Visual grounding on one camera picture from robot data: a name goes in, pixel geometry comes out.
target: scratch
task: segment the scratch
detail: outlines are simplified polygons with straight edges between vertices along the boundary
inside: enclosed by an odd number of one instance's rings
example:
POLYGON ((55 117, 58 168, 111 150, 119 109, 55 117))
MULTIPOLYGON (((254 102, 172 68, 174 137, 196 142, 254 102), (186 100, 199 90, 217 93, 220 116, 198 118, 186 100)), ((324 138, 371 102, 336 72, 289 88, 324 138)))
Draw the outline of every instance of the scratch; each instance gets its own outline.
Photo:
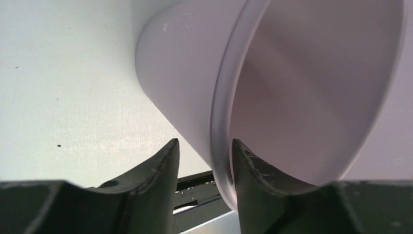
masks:
POLYGON ((391 160, 391 161, 389 161, 389 162, 386 162, 386 164, 388 164, 388 163, 393 163, 393 162, 397 162, 397 161, 400 161, 400 160, 402 160, 402 159, 403 159, 403 157, 397 158, 397 159, 393 159, 393 160, 391 160))
POLYGON ((185 10, 185 11, 184 11, 184 15, 185 15, 185 16, 188 16, 187 22, 185 23, 185 27, 186 27, 186 28, 191 28, 192 25, 189 25, 189 20, 190 20, 190 18, 191 18, 191 16, 192 16, 192 13, 191 13, 191 12, 186 12, 186 10, 185 10))

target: white surface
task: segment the white surface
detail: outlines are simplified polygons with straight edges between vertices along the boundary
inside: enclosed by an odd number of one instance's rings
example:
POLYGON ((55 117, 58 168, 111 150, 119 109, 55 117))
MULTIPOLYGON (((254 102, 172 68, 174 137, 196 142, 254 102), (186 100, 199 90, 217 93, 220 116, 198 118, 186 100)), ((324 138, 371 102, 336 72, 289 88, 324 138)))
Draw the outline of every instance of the white surface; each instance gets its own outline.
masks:
POLYGON ((177 1, 0 0, 0 180, 97 186, 173 137, 179 177, 209 170, 135 72, 139 32, 177 1))

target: black metal bar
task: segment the black metal bar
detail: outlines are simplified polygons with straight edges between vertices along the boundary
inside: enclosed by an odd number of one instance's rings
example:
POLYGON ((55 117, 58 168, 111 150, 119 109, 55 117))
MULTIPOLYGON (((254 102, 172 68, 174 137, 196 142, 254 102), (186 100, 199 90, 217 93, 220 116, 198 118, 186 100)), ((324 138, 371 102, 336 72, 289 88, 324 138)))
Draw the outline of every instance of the black metal bar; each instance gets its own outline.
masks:
POLYGON ((173 216, 173 234, 189 230, 230 211, 215 184, 212 171, 178 179, 175 209, 189 207, 173 216))

